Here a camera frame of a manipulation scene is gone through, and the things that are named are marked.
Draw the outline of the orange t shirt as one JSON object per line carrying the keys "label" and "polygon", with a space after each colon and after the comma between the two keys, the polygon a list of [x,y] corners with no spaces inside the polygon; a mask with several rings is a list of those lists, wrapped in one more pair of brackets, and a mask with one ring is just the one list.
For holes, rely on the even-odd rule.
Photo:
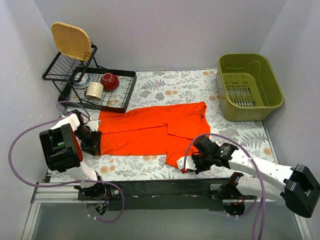
{"label": "orange t shirt", "polygon": [[211,131],[205,102],[151,106],[126,113],[103,111],[99,115],[103,155],[166,155],[166,164],[191,156],[197,149],[189,146],[197,136]]}

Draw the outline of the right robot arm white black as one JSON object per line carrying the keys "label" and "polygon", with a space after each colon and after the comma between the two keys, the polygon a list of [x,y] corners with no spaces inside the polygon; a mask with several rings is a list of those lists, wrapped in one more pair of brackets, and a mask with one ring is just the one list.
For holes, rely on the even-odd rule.
{"label": "right robot arm white black", "polygon": [[230,198],[261,197],[284,202],[289,210],[301,217],[313,215],[320,199],[320,184],[307,166],[292,167],[252,157],[236,141],[228,138],[218,145],[207,133],[196,137],[191,145],[198,151],[192,155],[191,170],[200,173],[215,166],[234,171],[221,188],[221,192]]}

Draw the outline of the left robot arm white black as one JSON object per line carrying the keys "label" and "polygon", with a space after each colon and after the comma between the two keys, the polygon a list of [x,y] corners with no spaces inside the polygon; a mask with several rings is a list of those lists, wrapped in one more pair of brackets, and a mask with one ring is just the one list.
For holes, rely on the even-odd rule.
{"label": "left robot arm white black", "polygon": [[83,152],[101,155],[100,124],[100,120],[85,123],[81,112],[73,110],[53,127],[39,133],[47,167],[79,181],[75,188],[95,200],[105,198],[107,190],[101,183],[101,176],[84,162]]}

